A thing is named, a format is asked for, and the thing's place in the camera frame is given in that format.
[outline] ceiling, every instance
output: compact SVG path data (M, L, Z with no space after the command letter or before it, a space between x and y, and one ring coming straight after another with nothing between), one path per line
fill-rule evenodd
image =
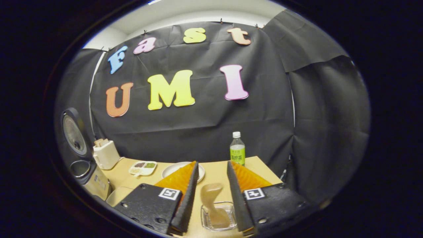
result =
M161 0L142 6L110 26L129 35L165 18L200 11L239 11L273 18L285 8L269 0Z

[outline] green label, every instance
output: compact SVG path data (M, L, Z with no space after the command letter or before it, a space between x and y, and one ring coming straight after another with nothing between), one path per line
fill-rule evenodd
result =
M235 163L245 165L245 147L242 149L231 149L231 160Z

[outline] bottle cap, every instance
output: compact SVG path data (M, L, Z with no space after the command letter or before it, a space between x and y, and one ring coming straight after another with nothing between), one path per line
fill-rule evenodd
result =
M239 137L241 137L241 133L240 133L239 131L236 131L236 132L233 132L233 133L232 133L232 136L233 136L234 138L239 138Z

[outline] plastic bottle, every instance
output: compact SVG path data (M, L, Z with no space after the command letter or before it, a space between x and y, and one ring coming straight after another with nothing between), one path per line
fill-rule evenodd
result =
M241 141L241 133L233 132L233 141L229 147L231 150L231 160L245 166L245 144Z

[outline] white bowl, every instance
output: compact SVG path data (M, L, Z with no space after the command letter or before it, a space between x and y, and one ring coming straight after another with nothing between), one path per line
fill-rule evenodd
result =
M173 172L175 172L176 170L178 170L179 168L184 167L185 165L189 164L191 162L179 162L179 163L174 163L171 166L165 168L162 172L162 178L165 178L167 176L169 176L170 174L172 174ZM204 174L206 173L206 171L204 170L204 168L198 164L198 175L199 178L197 180L197 183L199 183L203 178L204 178Z

